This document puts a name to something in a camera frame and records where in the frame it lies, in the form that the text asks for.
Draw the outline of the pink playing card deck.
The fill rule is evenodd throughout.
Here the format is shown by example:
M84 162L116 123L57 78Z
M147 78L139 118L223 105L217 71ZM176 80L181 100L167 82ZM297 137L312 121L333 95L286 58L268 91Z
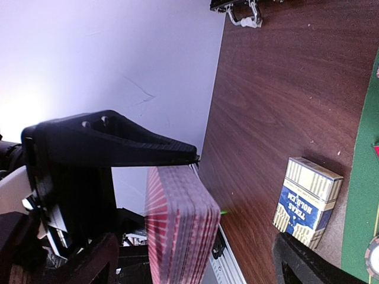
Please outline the pink playing card deck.
M153 283L201 283L221 210L191 166L150 168L144 217Z

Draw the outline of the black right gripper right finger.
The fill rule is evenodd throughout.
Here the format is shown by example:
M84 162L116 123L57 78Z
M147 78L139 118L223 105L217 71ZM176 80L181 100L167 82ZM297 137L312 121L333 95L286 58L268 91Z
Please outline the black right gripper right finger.
M289 233L277 234L272 255L278 283L363 283L327 262Z

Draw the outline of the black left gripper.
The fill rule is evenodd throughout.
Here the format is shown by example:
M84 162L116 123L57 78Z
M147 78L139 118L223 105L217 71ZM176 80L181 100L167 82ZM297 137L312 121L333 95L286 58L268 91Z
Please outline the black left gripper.
M193 145L100 111L45 121L21 134L34 204L54 252L70 257L105 233L144 230L143 216L118 208L112 168L198 162Z

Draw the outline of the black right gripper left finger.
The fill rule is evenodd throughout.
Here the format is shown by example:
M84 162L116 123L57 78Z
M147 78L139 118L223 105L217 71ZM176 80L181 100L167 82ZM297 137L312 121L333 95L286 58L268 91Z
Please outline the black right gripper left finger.
M11 263L9 283L114 283L118 264L118 241L114 234L104 234L63 266L45 270Z

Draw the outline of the red triangular dealer marker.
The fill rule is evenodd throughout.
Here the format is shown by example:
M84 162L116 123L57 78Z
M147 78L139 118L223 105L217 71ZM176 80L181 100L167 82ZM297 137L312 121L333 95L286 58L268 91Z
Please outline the red triangular dealer marker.
M377 158L377 161L379 161L379 145L378 144L373 144L372 149L375 153L375 156Z

